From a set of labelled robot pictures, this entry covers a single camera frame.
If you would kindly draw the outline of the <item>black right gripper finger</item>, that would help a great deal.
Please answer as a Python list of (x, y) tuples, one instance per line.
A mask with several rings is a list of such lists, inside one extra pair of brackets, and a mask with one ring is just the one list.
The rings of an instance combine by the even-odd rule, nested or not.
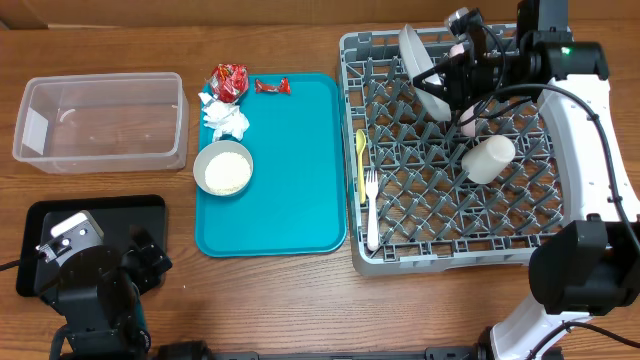
[(413, 86), (416, 89), (422, 90), (432, 96), (434, 96), (435, 98), (438, 98), (440, 100), (448, 100), (449, 99), (449, 94), (447, 92), (447, 88), (443, 85), (439, 85), (439, 84), (433, 84), (429, 81), (423, 80), (423, 81), (418, 81), (417, 79), (413, 80)]
[(433, 84), (442, 85), (443, 80), (441, 78), (441, 73), (444, 72), (445, 64), (445, 61), (433, 63), (431, 60), (427, 60), (426, 58), (414, 57), (412, 60), (412, 83), (414, 79), (417, 79), (418, 81), (426, 80)]

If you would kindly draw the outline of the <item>pink round plate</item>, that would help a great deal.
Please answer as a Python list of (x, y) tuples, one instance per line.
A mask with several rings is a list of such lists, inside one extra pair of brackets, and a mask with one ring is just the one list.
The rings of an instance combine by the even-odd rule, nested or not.
[[(449, 57), (452, 58), (456, 55), (462, 54), (463, 52), (464, 46), (461, 43), (456, 44), (450, 48)], [(468, 137), (476, 136), (476, 120), (472, 120), (476, 106), (477, 104), (474, 104), (469, 107), (460, 117), (460, 122), (464, 123), (464, 125), (460, 127), (461, 133)]]

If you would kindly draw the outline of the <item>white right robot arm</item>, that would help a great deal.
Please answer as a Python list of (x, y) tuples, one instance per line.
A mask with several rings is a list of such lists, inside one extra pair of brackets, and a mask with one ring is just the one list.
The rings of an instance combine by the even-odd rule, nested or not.
[(609, 67), (596, 42), (578, 42), (564, 1), (522, 1), (516, 49), (488, 50), (497, 35), (478, 9), (446, 21), (456, 44), (433, 62), (417, 32), (399, 35), (412, 86), (437, 121), (465, 126), (490, 101), (532, 99), (551, 136), (563, 196), (563, 225), (531, 255), (529, 295), (487, 329), (477, 359), (558, 359), (557, 342), (639, 294), (639, 200), (611, 119)]

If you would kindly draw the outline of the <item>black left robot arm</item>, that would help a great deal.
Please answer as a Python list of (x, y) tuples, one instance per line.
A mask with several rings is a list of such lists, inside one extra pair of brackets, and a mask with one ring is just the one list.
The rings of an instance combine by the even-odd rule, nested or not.
[(50, 358), (147, 358), (151, 336), (140, 298), (172, 266), (151, 233), (165, 219), (164, 210), (131, 204), (82, 209), (51, 227), (36, 248), (36, 263), (48, 272), (36, 291), (66, 323)]

